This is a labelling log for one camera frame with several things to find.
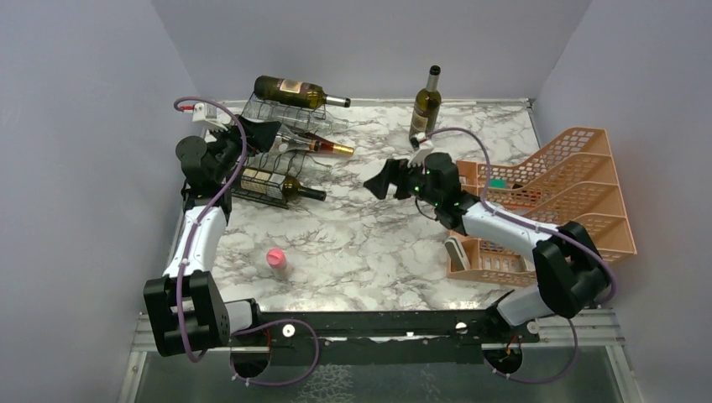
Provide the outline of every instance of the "white wall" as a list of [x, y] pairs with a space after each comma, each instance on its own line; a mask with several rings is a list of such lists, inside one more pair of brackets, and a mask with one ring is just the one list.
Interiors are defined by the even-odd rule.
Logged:
[[0, 401], [114, 401], [195, 89], [148, 0], [2, 2], [0, 50]]
[[152, 0], [198, 91], [244, 99], [260, 75], [343, 97], [535, 97], [590, 0]]
[[649, 402], [712, 392], [712, 3], [594, 0], [534, 104], [544, 142], [609, 130], [638, 256], [614, 300]]

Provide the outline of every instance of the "glass panel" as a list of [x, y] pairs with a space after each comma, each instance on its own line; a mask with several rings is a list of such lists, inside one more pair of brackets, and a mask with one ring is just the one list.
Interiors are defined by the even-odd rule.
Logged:
[[[568, 362], [571, 348], [528, 348], [518, 375], [543, 378]], [[261, 380], [285, 380], [306, 367], [269, 367]], [[549, 385], [520, 385], [485, 365], [323, 365], [301, 383], [269, 388], [231, 381], [227, 352], [210, 352], [199, 364], [186, 357], [149, 353], [137, 402], [393, 402], [486, 401], [488, 403], [622, 402], [605, 348], [582, 348], [576, 368]]]

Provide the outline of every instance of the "metal wine rack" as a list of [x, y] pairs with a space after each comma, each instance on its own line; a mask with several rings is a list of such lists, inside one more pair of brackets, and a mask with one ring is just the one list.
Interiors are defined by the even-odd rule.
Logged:
[[305, 107], [292, 107], [275, 101], [265, 101], [259, 99], [254, 92], [250, 95], [249, 100], [244, 106], [243, 115], [250, 116], [253, 119], [269, 120], [273, 107], [284, 108], [284, 115], [295, 117], [295, 120], [302, 120], [305, 123], [287, 123], [281, 122], [294, 133], [305, 133], [315, 120], [326, 120], [327, 109], [321, 105], [317, 109], [308, 109]]
[[[243, 184], [246, 183], [249, 183], [250, 186], [263, 187], [266, 192], [262, 193], [245, 189], [243, 187]], [[241, 199], [289, 210], [289, 206], [287, 206], [287, 200], [285, 199], [284, 194], [282, 193], [280, 184], [275, 184], [274, 182], [263, 181], [255, 177], [240, 175], [231, 186], [230, 191], [233, 196], [239, 197]], [[273, 195], [280, 194], [281, 197], [273, 197], [265, 193], [271, 193]]]

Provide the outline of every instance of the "marble countertop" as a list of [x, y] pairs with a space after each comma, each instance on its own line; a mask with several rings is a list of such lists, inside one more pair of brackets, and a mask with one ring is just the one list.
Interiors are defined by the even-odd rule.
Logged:
[[[320, 157], [333, 164], [330, 174], [312, 175], [308, 167], [300, 174], [303, 184], [327, 192], [325, 202], [301, 199], [282, 210], [233, 198], [212, 271], [224, 301], [254, 298], [265, 311], [475, 309], [510, 290], [446, 278], [447, 230], [420, 215], [413, 199], [379, 201], [363, 188], [387, 158], [410, 155], [411, 111], [410, 103], [398, 102], [329, 108], [349, 121], [348, 130], [329, 138], [356, 153]], [[517, 164], [538, 149], [523, 103], [444, 103], [437, 127], [447, 126], [475, 131], [496, 164]], [[454, 160], [483, 160], [477, 144], [460, 133], [439, 134], [434, 144]], [[272, 248], [282, 248], [292, 264], [288, 280], [267, 265]]]

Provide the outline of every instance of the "green wine bottle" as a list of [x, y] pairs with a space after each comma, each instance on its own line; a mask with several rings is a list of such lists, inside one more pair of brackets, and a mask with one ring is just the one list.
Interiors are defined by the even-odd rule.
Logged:
[[430, 68], [430, 75], [427, 77], [425, 88], [416, 95], [416, 103], [413, 106], [413, 118], [411, 119], [411, 131], [408, 138], [412, 139], [418, 133], [430, 133], [435, 128], [437, 112], [440, 110], [442, 98], [437, 91], [437, 79], [440, 77], [440, 66], [434, 65]]
[[316, 84], [270, 76], [260, 76], [254, 81], [254, 95], [265, 101], [277, 101], [284, 105], [308, 109], [316, 109], [324, 104], [351, 106], [349, 98], [327, 95], [324, 89]]
[[323, 202], [327, 198], [325, 191], [318, 191], [299, 183], [292, 175], [282, 175], [268, 170], [243, 168], [233, 187], [262, 193], [275, 199], [286, 199], [288, 202], [297, 197], [308, 197]]

